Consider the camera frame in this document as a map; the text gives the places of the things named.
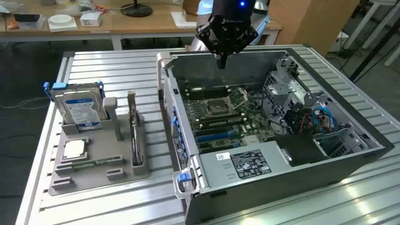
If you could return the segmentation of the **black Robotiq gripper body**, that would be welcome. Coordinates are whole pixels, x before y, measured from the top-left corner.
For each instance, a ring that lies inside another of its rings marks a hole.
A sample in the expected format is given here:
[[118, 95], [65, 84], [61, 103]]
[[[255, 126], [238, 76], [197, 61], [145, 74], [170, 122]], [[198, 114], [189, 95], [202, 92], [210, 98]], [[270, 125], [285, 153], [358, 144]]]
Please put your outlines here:
[[218, 40], [221, 54], [221, 33], [225, 28], [246, 29], [250, 25], [253, 0], [214, 0], [209, 18], [210, 29]]

